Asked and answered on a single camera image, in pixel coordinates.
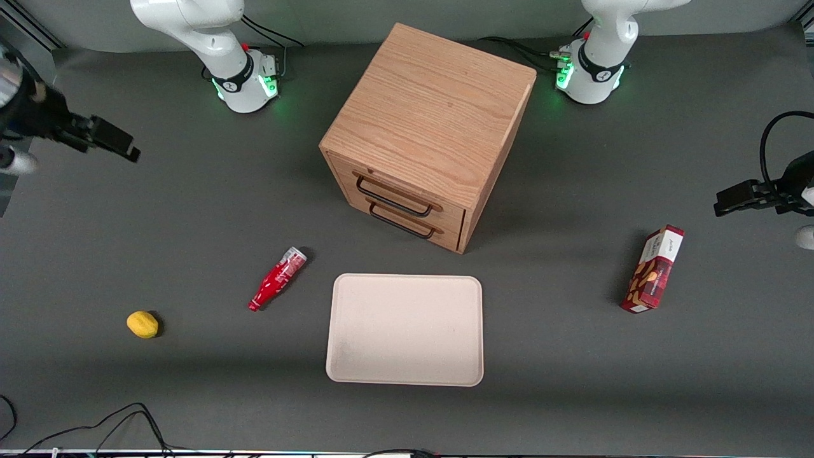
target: wall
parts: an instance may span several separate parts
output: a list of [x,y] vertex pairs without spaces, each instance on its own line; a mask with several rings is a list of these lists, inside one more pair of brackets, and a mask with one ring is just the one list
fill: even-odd
[[[638,16],[642,34],[735,33],[786,22],[806,0],[694,0]],[[128,0],[20,0],[70,47],[134,52],[182,49],[144,28]],[[587,18],[579,0],[246,0],[255,21],[306,43],[380,42],[394,22],[453,39],[552,37]],[[265,43],[243,24],[242,42]]]

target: plastic tray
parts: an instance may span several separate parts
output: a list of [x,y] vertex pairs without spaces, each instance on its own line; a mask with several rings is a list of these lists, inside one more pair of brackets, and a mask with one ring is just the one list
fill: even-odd
[[473,277],[344,274],[334,282],[326,371],[343,382],[475,386],[483,328]]

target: black metal handle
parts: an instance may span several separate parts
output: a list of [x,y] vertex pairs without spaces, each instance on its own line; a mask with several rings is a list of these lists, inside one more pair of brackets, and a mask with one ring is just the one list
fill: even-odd
[[402,231],[409,232],[410,234],[413,234],[414,236],[418,237],[419,239],[427,240],[430,237],[432,237],[433,234],[435,234],[435,228],[434,227],[429,228],[430,232],[428,234],[422,234],[421,232],[414,231],[414,230],[410,229],[409,227],[402,226],[398,222],[392,221],[391,219],[387,219],[387,218],[385,218],[384,216],[382,216],[380,214],[376,214],[373,211],[373,209],[375,209],[375,208],[376,208],[376,203],[375,202],[370,202],[370,210],[368,211],[368,213],[370,213],[370,216],[372,216],[373,218],[378,219],[379,221],[384,221],[384,222],[386,222],[387,224],[389,224],[389,225],[391,225],[393,227],[398,227]]
[[425,218],[428,214],[430,214],[430,211],[432,210],[432,205],[429,205],[429,204],[427,204],[427,210],[424,211],[423,213],[419,213],[419,212],[417,212],[417,211],[415,211],[413,209],[409,209],[409,208],[403,206],[402,204],[399,204],[398,202],[394,202],[394,201],[388,199],[387,197],[380,196],[379,194],[376,194],[375,192],[372,192],[372,191],[369,191],[369,190],[363,188],[361,186],[363,181],[365,181],[365,177],[359,175],[359,179],[357,180],[357,189],[359,190],[359,192],[361,192],[362,194],[364,194],[364,195],[366,195],[368,197],[373,197],[376,200],[380,200],[380,201],[384,202],[385,204],[390,205],[391,207],[397,208],[397,209],[405,212],[406,214],[411,214],[416,218]]

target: gray tabletop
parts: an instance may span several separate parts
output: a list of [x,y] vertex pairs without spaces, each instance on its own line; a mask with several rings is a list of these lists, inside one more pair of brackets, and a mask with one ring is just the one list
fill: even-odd
[[[317,149],[376,49],[292,50],[281,97],[250,115],[226,109],[191,53],[59,56],[71,108],[125,128],[143,154],[133,165],[34,143],[42,170],[0,220],[0,393],[20,410],[4,447],[142,401],[169,442],[197,448],[814,452],[814,253],[793,242],[807,221],[712,211],[717,191],[759,177],[766,123],[814,109],[799,27],[644,37],[594,107],[541,75],[462,256],[351,209]],[[773,135],[774,174],[814,145],[808,120]],[[662,306],[630,315],[618,303],[665,224],[687,235]],[[291,245],[311,262],[251,313]],[[480,279],[483,382],[328,379],[344,272]],[[161,338],[125,327],[140,309],[159,312]],[[135,421],[110,446],[155,444]]]

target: yellow fruit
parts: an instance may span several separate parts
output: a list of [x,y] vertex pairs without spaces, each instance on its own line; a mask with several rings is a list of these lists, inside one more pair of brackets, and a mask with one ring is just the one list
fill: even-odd
[[135,311],[127,317],[127,327],[133,334],[142,339],[149,339],[158,334],[158,320],[150,312],[144,310]]

